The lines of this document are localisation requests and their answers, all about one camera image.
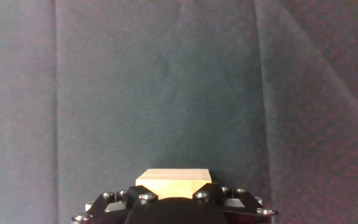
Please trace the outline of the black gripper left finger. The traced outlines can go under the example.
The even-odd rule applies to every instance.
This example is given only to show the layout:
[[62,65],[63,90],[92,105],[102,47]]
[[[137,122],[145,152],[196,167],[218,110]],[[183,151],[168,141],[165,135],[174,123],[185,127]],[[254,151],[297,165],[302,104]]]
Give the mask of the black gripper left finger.
[[83,213],[74,215],[71,224],[125,224],[135,206],[157,200],[158,195],[143,185],[116,193],[105,192],[94,202],[87,203]]

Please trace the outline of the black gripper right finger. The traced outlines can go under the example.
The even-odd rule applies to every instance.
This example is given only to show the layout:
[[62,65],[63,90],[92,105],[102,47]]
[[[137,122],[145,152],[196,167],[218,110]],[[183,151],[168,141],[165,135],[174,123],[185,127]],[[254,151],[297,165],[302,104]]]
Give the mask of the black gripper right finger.
[[278,224],[278,211],[265,207],[260,197],[247,189],[230,189],[217,183],[205,184],[193,194],[193,200],[215,205],[228,223]]

